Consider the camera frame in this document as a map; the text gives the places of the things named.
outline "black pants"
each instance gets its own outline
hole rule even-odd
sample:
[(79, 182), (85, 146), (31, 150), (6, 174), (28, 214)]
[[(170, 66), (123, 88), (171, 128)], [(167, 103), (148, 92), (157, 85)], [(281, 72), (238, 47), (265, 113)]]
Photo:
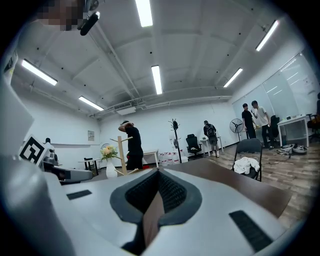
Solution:
[(249, 136), (250, 139), (256, 138), (255, 128), (253, 126), (247, 127), (246, 128), (246, 135), (247, 135), (247, 138)]
[(143, 158), (143, 155), (130, 155), (128, 162), (126, 163), (126, 169), (134, 170), (138, 168), (139, 170), (141, 170), (143, 168), (142, 158)]
[(269, 133), (271, 146), (274, 146), (275, 144), (275, 139), (274, 139), (274, 135), (272, 134), (271, 128), (268, 125), (264, 125), (262, 126), (262, 138), (263, 138), (263, 144), (265, 148), (268, 147), (267, 131)]

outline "white vase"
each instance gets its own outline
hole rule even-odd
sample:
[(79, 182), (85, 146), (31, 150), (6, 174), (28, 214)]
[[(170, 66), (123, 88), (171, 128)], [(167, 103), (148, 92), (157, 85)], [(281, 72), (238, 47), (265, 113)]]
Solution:
[(105, 175), (108, 179), (118, 177), (118, 173), (116, 172), (116, 168), (112, 163), (111, 158), (106, 159)]

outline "ceiling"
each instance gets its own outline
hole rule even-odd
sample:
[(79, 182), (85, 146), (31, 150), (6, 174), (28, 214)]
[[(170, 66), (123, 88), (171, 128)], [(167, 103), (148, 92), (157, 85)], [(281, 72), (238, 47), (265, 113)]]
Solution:
[[(255, 50), (283, 15), (261, 0), (150, 0), (151, 27), (141, 27), (134, 0), (99, 1), (100, 20), (86, 36), (38, 21), (29, 24), (19, 39), (12, 86), (96, 114), (78, 100), (84, 96), (107, 109), (99, 116), (127, 101), (147, 108), (227, 100), (283, 40), (277, 28), (264, 48)], [(57, 85), (24, 69), (23, 59), (57, 79)], [(160, 66), (161, 95), (156, 94), (154, 65)], [(238, 68), (241, 75), (223, 88)]]

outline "yellow flowers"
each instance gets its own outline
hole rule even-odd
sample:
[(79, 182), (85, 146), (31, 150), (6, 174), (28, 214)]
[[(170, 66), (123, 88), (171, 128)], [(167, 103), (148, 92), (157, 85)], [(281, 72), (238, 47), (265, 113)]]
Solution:
[(102, 160), (113, 158), (118, 154), (116, 147), (113, 145), (106, 146), (105, 148), (101, 149), (100, 152), (102, 154)]

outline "wooden floor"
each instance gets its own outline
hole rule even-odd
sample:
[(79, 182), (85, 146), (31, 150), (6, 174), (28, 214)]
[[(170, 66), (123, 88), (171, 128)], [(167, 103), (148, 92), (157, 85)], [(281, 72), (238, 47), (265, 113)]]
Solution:
[[(219, 158), (210, 156), (210, 160), (231, 169), (235, 152), (236, 146), (234, 145), (226, 148), (223, 153), (220, 150)], [(279, 218), (280, 222), (289, 228), (308, 215), (318, 192), (320, 144), (311, 143), (306, 155), (294, 154), (290, 159), (288, 156), (275, 155), (275, 153), (276, 149), (264, 149), (262, 152), (262, 182), (292, 193), (286, 209)]]

